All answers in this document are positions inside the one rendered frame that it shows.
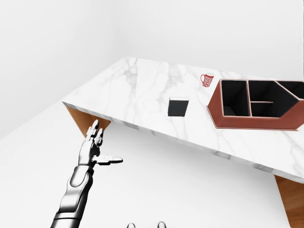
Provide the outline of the red white patterned mug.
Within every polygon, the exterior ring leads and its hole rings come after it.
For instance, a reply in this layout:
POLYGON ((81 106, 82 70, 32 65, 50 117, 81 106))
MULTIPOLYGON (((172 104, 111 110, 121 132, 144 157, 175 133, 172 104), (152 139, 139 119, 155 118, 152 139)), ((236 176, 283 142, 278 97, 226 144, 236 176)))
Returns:
POLYGON ((209 72, 207 72, 205 74, 202 74, 200 76, 200 80, 201 80, 202 85, 204 87, 209 87, 210 84, 211 84, 211 82, 212 82, 212 80, 213 80, 213 78, 214 78, 214 74, 213 73, 209 73, 209 72))

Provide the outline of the brown wooden table leg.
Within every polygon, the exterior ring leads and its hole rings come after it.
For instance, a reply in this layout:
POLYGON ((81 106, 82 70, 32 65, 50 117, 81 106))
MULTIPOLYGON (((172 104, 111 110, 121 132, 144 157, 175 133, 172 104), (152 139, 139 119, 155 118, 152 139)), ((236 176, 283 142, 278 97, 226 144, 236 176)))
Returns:
POLYGON ((92 114, 81 112, 77 109, 73 109, 70 107, 66 108, 84 137, 86 137, 88 128, 93 124, 96 119, 99 121, 99 128, 102 128, 103 130, 105 130, 107 126, 111 123, 111 121, 109 120, 94 116, 92 114))
POLYGON ((291 228, 304 228, 304 184, 275 175, 291 228))

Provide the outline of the red-brown desk caddy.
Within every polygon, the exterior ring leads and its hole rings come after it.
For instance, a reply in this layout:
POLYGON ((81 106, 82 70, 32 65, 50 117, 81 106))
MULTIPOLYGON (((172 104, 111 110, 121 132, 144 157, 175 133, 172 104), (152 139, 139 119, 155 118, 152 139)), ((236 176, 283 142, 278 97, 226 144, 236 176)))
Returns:
POLYGON ((216 128, 297 130, 304 81, 221 79, 207 109, 216 128))

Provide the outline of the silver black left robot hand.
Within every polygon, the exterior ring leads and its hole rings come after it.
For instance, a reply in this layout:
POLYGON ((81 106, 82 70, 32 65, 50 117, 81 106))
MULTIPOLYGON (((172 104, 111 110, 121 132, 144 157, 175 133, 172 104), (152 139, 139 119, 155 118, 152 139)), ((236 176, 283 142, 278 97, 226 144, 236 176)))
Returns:
POLYGON ((100 146, 103 143, 103 129, 99 129, 99 121, 96 119, 86 132, 80 152, 78 165, 94 167, 95 164, 110 165, 122 163, 123 159, 115 156, 101 155, 100 146))

